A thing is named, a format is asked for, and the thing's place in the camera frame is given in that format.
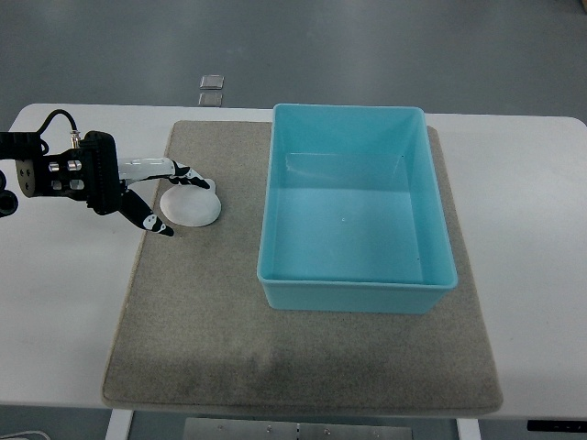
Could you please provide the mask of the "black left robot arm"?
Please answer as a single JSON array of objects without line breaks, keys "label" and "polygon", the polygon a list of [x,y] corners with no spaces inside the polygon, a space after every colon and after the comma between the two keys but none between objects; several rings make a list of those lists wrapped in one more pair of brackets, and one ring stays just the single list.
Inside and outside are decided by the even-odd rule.
[{"label": "black left robot arm", "polygon": [[12,160],[15,163],[17,177],[21,179],[24,176],[24,182],[20,182],[21,192],[28,194],[28,184],[34,185],[34,167],[37,162],[48,155],[50,151],[49,144],[42,138],[43,133],[47,130],[56,116],[67,118],[72,136],[72,146],[78,148],[80,144],[80,132],[73,116],[64,109],[55,109],[51,111],[40,128],[36,131],[12,132],[5,131],[1,133],[1,160]]}]

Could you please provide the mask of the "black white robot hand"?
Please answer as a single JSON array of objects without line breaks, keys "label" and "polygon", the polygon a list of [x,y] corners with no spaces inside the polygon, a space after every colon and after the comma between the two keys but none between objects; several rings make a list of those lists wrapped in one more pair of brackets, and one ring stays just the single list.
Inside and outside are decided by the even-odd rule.
[{"label": "black white robot hand", "polygon": [[67,197],[85,202],[98,215],[121,213],[134,226],[171,237],[174,231],[154,214],[130,185],[165,179],[209,191],[211,184],[198,172],[169,158],[119,159],[114,138],[90,131],[76,148],[42,157],[30,173],[33,196]]}]

